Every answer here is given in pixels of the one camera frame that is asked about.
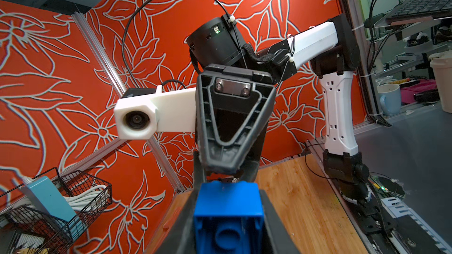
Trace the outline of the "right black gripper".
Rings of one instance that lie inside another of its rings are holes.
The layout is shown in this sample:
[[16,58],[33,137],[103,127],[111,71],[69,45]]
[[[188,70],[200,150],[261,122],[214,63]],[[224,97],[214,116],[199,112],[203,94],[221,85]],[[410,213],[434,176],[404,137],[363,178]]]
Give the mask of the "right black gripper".
[[194,189],[211,181],[256,180],[275,104],[273,82],[268,72],[253,69],[219,64],[203,69],[195,94]]

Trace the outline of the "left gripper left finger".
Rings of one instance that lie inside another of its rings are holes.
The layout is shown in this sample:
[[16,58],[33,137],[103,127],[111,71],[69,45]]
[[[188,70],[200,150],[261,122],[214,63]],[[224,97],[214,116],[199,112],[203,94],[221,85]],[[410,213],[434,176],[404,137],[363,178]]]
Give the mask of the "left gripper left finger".
[[156,254],[195,254],[194,209],[198,190],[177,195],[162,222]]

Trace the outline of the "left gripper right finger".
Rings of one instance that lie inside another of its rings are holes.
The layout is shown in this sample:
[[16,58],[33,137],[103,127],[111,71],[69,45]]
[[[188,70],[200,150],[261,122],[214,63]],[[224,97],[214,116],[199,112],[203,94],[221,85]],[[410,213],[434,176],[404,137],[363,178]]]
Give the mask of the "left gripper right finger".
[[300,251],[288,234],[267,193],[263,189],[260,189],[260,196],[264,211],[261,253],[300,254]]

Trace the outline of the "blue lego brick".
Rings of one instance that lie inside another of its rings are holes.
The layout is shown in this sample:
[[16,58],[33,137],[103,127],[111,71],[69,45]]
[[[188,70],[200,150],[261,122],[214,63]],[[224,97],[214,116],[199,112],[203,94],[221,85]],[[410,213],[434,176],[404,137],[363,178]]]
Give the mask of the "blue lego brick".
[[198,254],[260,254],[264,211],[256,183],[204,183],[194,210]]

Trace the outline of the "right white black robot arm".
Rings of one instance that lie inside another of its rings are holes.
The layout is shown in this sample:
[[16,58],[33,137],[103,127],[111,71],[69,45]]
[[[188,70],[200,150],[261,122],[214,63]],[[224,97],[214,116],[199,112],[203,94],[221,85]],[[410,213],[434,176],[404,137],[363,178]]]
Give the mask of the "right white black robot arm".
[[195,130],[205,170],[233,175],[260,155],[277,87],[309,63],[319,79],[326,114],[324,171],[338,181],[349,202],[371,199],[351,112],[360,51],[344,15],[255,52],[226,14],[195,30],[187,45],[198,72]]

